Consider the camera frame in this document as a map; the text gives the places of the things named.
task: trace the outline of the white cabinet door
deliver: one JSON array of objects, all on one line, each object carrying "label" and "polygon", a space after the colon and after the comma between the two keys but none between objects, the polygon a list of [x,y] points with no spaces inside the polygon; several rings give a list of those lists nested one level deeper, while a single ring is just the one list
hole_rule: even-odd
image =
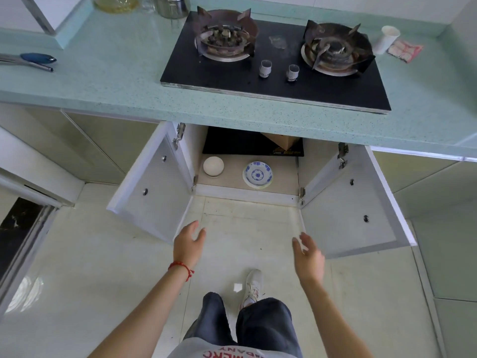
[{"label": "white cabinet door", "polygon": [[192,178],[173,140],[172,122],[160,122],[107,209],[172,243],[192,201]]},{"label": "white cabinet door", "polygon": [[340,169],[334,156],[305,189],[301,215],[328,258],[416,245],[368,146],[349,145]]}]

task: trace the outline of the blue handle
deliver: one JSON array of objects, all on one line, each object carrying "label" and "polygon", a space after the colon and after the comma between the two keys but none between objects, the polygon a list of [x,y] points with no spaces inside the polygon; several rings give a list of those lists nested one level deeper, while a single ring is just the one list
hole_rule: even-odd
[{"label": "blue handle", "polygon": [[56,61],[56,58],[47,54],[40,54],[37,52],[28,52],[26,54],[20,54],[23,60],[34,62],[37,64],[51,64]]}]

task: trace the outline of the white sneaker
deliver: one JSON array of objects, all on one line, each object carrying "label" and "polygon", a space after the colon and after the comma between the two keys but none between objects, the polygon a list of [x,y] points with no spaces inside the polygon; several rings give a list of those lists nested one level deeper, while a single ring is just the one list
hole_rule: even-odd
[{"label": "white sneaker", "polygon": [[240,304],[240,310],[259,301],[259,298],[262,296],[262,289],[262,272],[258,269],[250,271],[250,274],[248,274],[247,280],[245,282],[245,295],[243,297],[242,303]]}]

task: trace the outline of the cardboard box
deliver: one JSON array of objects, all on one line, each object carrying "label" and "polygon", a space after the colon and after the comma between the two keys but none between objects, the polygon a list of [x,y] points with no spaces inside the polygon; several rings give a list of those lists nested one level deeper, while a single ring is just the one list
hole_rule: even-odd
[{"label": "cardboard box", "polygon": [[292,145],[297,143],[300,137],[291,137],[289,135],[283,134],[272,134],[272,133],[262,133],[265,137],[270,139],[272,142],[275,142],[285,151],[288,151]]}]

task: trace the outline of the black glass cooktop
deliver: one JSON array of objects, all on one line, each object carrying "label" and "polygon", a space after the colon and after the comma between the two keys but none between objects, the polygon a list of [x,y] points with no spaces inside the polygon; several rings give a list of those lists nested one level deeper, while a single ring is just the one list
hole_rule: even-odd
[{"label": "black glass cooktop", "polygon": [[[235,62],[211,60],[197,53],[192,29],[194,14],[189,14],[182,28],[162,74],[163,85],[381,114],[391,110],[375,60],[360,75],[322,74],[312,70],[301,57],[305,26],[260,20],[255,20],[259,35],[254,57]],[[265,59],[271,60],[272,69],[263,79],[259,77],[259,66]],[[293,83],[286,80],[291,64],[300,67]]]}]

